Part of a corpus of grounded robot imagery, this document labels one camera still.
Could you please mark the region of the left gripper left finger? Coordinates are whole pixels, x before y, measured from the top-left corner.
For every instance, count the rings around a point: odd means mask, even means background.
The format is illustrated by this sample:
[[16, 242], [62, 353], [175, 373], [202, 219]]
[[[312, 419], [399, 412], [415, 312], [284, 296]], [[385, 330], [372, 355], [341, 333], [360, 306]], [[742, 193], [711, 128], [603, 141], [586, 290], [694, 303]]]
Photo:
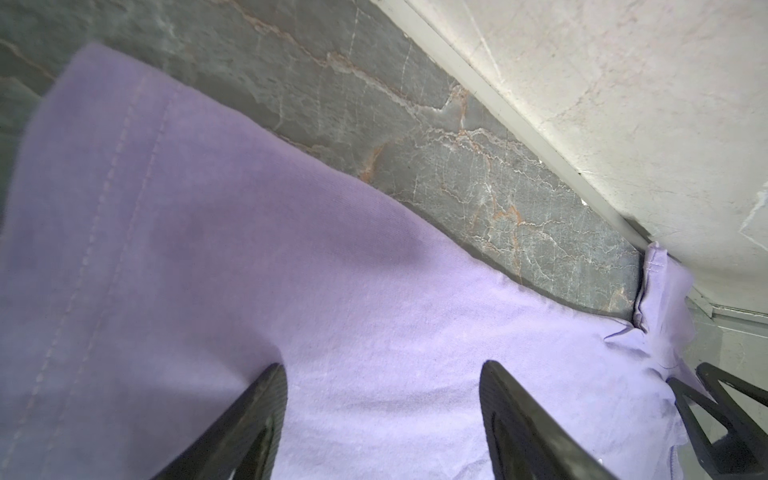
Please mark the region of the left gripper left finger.
[[269, 479], [286, 413], [288, 382], [273, 363], [157, 479]]

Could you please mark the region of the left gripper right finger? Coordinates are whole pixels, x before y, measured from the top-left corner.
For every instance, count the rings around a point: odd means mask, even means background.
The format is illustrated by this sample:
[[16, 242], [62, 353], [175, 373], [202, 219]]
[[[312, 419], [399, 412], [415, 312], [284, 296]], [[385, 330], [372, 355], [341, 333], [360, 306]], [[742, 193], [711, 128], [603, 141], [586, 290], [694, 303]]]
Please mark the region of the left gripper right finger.
[[496, 479], [612, 479], [497, 361], [481, 369], [479, 399]]

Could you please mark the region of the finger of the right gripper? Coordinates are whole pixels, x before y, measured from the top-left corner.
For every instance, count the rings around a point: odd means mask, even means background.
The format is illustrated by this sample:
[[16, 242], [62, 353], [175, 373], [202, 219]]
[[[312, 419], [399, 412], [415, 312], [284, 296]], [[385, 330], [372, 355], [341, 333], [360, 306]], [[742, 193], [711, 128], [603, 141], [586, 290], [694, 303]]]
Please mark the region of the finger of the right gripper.
[[[767, 477], [767, 431], [733, 399], [728, 387], [767, 405], [767, 391], [710, 363], [696, 368], [705, 393], [677, 378], [668, 385], [686, 428], [699, 465], [713, 479], [765, 479]], [[723, 426], [726, 434], [711, 441], [691, 407], [696, 405]]]

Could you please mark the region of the purple t-shirt with print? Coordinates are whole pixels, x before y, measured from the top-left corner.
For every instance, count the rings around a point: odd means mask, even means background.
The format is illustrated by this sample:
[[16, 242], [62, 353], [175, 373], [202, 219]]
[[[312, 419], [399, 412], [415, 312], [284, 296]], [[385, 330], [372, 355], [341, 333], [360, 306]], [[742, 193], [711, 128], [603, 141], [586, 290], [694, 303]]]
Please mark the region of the purple t-shirt with print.
[[27, 124], [1, 234], [1, 475], [148, 479], [271, 364], [277, 479], [489, 479], [500, 362], [621, 479], [679, 479], [690, 274], [641, 322], [561, 305], [369, 185], [126, 55]]

